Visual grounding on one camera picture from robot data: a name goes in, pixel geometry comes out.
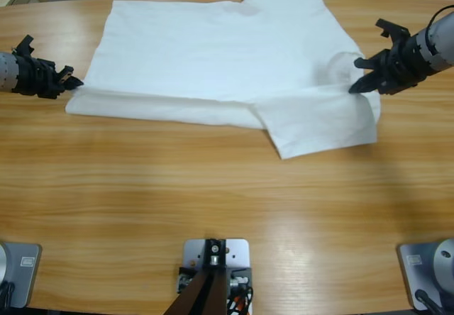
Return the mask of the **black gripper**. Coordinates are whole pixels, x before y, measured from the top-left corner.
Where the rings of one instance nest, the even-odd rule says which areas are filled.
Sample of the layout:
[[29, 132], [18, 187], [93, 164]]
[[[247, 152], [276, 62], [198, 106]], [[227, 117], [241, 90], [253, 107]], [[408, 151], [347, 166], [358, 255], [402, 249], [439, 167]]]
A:
[[18, 65], [17, 83], [12, 89], [13, 93], [25, 96], [37, 96], [46, 99], [56, 99], [65, 90], [74, 90], [84, 83], [73, 77], [74, 68], [65, 65], [58, 73], [55, 63], [49, 60], [34, 57], [21, 57], [15, 55]]
[[423, 58], [416, 36], [408, 30], [391, 33], [392, 47], [382, 50], [370, 58], [359, 57], [354, 61], [356, 68], [372, 70], [358, 79], [349, 88], [350, 94], [362, 94], [378, 90], [380, 94], [393, 95], [415, 87], [436, 71]]

